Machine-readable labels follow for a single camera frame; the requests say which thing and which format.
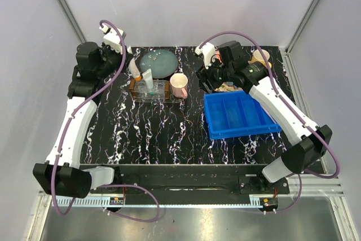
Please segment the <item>orange cap toothpaste tube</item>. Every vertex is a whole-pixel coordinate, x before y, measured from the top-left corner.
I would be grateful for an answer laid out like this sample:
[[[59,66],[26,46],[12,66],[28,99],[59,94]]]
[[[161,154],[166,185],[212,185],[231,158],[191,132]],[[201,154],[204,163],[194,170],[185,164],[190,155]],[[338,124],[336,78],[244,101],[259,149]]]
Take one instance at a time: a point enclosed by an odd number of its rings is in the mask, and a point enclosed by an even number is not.
[[[132,58],[131,61],[129,61],[128,69],[134,80],[140,81],[142,79],[142,75],[136,65],[134,58]]]

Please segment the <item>pink ceramic mug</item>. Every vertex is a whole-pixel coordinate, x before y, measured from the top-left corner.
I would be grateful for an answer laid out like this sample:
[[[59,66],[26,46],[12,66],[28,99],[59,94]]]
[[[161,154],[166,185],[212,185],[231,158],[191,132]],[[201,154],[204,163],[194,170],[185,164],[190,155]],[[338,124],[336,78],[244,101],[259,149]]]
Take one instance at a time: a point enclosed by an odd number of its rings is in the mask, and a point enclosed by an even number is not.
[[[170,78],[173,95],[176,98],[186,99],[188,97],[188,78],[183,73],[175,73]]]

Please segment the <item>teal cap toothpaste tube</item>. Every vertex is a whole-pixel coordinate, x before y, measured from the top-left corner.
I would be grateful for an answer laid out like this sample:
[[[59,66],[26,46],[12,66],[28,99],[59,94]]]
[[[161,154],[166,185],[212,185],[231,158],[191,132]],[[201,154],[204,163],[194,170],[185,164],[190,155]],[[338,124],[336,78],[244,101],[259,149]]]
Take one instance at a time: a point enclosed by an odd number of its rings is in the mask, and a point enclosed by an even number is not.
[[[149,95],[154,95],[154,83],[151,69],[149,68],[143,72],[142,77],[146,84],[146,89],[144,92]]]

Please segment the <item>clear acrylic tray wooden handles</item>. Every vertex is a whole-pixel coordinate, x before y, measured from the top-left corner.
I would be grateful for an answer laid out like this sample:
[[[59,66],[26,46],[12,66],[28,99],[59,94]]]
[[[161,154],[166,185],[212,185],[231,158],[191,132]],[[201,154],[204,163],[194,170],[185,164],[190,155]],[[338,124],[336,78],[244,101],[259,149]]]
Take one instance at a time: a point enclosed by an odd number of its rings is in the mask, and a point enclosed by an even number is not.
[[[153,80],[153,88],[149,89],[144,80],[130,82],[130,94],[134,101],[143,103],[181,103],[184,98],[173,95],[170,82],[167,80]]]

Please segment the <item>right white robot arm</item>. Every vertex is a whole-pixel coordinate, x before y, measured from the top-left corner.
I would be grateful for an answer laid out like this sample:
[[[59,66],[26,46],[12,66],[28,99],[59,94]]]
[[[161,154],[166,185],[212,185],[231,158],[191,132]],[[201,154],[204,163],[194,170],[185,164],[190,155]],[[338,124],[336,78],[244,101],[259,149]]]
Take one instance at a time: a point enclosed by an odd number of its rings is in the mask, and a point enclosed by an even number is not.
[[[203,57],[196,72],[200,88],[214,92],[223,83],[233,83],[257,101],[280,126],[291,147],[279,158],[265,166],[257,178],[257,189],[268,194],[277,181],[299,174],[325,155],[332,131],[328,125],[319,126],[306,116],[274,81],[267,64],[250,62],[243,56],[239,42],[230,41],[218,47],[206,42],[195,49]]]

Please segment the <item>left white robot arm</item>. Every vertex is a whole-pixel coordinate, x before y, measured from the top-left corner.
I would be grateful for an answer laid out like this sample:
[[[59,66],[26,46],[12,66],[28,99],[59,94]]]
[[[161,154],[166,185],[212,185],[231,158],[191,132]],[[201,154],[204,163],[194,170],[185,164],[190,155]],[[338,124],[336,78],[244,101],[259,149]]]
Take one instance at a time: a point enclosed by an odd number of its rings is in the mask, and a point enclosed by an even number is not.
[[[77,64],[68,87],[67,109],[60,132],[45,162],[36,163],[33,168],[35,179],[47,194],[83,199],[100,186],[110,193],[120,191],[122,179],[112,167],[81,170],[80,156],[101,98],[92,95],[105,85],[104,80],[111,73],[126,69],[131,55],[130,47],[122,55],[104,43],[98,46],[95,42],[85,42],[77,46]]]

